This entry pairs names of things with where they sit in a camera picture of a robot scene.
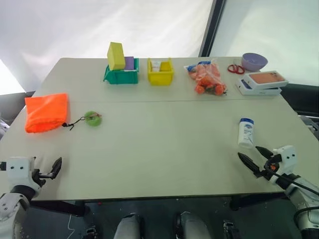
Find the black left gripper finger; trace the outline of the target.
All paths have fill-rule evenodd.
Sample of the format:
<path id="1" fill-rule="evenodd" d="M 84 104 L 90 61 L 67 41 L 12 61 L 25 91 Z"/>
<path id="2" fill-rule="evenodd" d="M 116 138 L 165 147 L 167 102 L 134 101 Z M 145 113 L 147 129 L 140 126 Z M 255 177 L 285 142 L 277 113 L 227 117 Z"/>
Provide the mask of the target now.
<path id="1" fill-rule="evenodd" d="M 55 179 L 62 167 L 62 157 L 59 157 L 52 165 L 52 170 L 48 173 L 50 179 Z"/>

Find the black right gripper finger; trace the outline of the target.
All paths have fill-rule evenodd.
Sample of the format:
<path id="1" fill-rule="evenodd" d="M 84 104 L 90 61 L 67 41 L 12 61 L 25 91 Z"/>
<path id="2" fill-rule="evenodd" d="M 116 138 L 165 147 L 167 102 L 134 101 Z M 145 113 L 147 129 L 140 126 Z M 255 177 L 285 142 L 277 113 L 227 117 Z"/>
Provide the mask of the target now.
<path id="1" fill-rule="evenodd" d="M 242 163 L 247 168 L 249 168 L 256 177 L 260 177 L 261 176 L 261 174 L 260 174 L 261 171 L 259 169 L 259 166 L 257 164 L 255 164 L 250 157 L 248 157 L 246 154 L 243 154 L 243 153 L 240 153 L 240 152 L 238 152 L 237 154 L 238 154 L 240 160 L 242 161 Z"/>
<path id="2" fill-rule="evenodd" d="M 267 148 L 264 148 L 264 147 L 261 147 L 261 146 L 256 146 L 255 148 L 265 158 L 272 158 L 272 156 L 274 155 L 273 152 L 268 150 Z"/>

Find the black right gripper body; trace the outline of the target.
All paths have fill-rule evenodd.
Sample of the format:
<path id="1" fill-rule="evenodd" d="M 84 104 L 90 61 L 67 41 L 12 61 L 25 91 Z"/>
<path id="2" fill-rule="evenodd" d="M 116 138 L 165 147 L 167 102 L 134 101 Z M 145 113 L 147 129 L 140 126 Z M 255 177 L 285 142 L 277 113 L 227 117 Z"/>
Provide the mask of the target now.
<path id="1" fill-rule="evenodd" d="M 279 169 L 279 163 L 281 162 L 281 155 L 272 155 L 267 159 L 264 169 L 262 171 L 258 170 L 254 173 L 257 178 L 264 177 L 266 180 L 270 181 L 272 176 L 275 176 Z"/>

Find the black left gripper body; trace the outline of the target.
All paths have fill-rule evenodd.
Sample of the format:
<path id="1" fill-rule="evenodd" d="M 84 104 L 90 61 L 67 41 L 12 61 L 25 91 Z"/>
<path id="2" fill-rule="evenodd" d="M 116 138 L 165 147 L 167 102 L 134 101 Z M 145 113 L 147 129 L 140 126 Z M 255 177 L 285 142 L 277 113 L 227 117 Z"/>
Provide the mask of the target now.
<path id="1" fill-rule="evenodd" d="M 53 171 L 49 173 L 41 173 L 39 169 L 34 169 L 31 176 L 37 185 L 43 186 L 46 183 L 46 179 L 55 178 L 55 173 Z"/>

